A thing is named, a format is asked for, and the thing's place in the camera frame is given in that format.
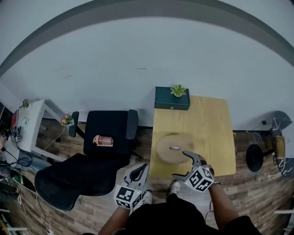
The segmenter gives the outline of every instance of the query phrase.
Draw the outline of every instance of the chair backrest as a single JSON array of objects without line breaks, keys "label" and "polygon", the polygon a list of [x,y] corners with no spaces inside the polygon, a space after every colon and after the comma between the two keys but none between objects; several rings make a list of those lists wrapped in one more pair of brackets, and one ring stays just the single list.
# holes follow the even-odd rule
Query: chair backrest
[{"label": "chair backrest", "polygon": [[38,171],[35,188],[47,203],[69,211],[79,195],[102,196],[111,192],[117,170],[129,163],[127,157],[92,157],[78,153]]}]

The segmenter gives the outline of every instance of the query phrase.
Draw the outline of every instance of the chair armrest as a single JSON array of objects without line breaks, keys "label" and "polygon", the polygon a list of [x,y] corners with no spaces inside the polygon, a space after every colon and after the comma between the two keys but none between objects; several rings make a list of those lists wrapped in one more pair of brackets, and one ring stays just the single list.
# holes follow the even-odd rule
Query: chair armrest
[{"label": "chair armrest", "polygon": [[70,137],[75,137],[78,126],[79,112],[73,112],[72,117],[74,119],[74,125],[68,128],[68,135]]},{"label": "chair armrest", "polygon": [[138,130],[138,112],[130,109],[128,112],[126,138],[133,140]]}]

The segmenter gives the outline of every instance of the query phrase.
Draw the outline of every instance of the person's hand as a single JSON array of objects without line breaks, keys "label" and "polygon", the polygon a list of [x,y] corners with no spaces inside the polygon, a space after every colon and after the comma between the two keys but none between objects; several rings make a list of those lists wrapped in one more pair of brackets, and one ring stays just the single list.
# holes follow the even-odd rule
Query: person's hand
[{"label": "person's hand", "polygon": [[6,137],[1,137],[0,138],[0,152],[2,152],[1,149],[3,149],[5,147],[5,143],[6,143]]}]

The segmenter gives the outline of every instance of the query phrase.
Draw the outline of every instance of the wooden floor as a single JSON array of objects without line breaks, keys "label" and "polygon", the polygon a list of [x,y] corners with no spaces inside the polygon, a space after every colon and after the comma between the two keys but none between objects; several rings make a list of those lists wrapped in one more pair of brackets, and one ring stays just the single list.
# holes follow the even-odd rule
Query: wooden floor
[{"label": "wooden floor", "polygon": [[[40,148],[45,148],[62,131],[57,122],[44,120],[43,124],[48,127],[48,130],[38,136],[37,145]],[[144,156],[145,162],[150,161],[151,139],[151,129],[139,130],[141,144],[136,151]],[[54,142],[47,150],[66,158],[77,152],[83,152],[83,141],[80,137],[71,138],[65,130],[61,140],[60,143]],[[237,171],[234,175],[217,177],[217,180],[223,183],[224,190],[240,215],[250,216],[262,234],[278,235],[283,230],[288,216],[276,215],[274,211],[279,208],[290,208],[294,180],[281,176],[277,166],[273,165],[272,156],[265,158],[262,170],[258,173],[250,172],[246,166],[245,152],[247,147],[254,143],[253,137],[247,133],[237,133],[234,140]],[[135,158],[131,158],[131,164],[118,171],[117,182],[121,180],[126,169],[135,164],[137,164]],[[23,174],[32,182],[34,181],[33,174],[28,172],[23,172]],[[153,191],[154,203],[164,202],[171,181],[172,179],[169,178],[148,178],[145,187]],[[7,205],[11,210],[13,224],[28,227],[27,234],[46,234],[45,229],[49,225],[47,222],[43,223],[44,218],[36,207],[36,195],[24,188],[21,188],[21,194],[27,215],[41,228],[42,233],[25,215],[23,207],[16,203]],[[179,197],[195,204],[203,215],[209,211],[210,196],[208,192],[195,193],[182,185]],[[97,234],[116,208],[113,202],[113,191],[108,195],[98,197],[80,196],[74,209],[70,212],[59,211],[41,198],[39,201],[55,235],[80,235],[87,232]],[[216,227],[213,213],[208,214],[207,224]]]}]

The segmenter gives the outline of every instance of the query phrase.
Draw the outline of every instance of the chair seat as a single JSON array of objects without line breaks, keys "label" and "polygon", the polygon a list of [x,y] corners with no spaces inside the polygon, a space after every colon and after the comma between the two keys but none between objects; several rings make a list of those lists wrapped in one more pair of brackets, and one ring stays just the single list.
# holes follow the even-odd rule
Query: chair seat
[{"label": "chair seat", "polygon": [[35,188],[57,209],[69,211],[78,196],[101,196],[112,191],[116,172],[128,165],[125,157],[91,157],[75,154],[66,161],[37,172]]},{"label": "chair seat", "polygon": [[[89,112],[85,128],[84,154],[129,155],[133,140],[126,139],[127,118],[128,111]],[[93,143],[96,135],[113,137],[113,147],[97,146]]]}]

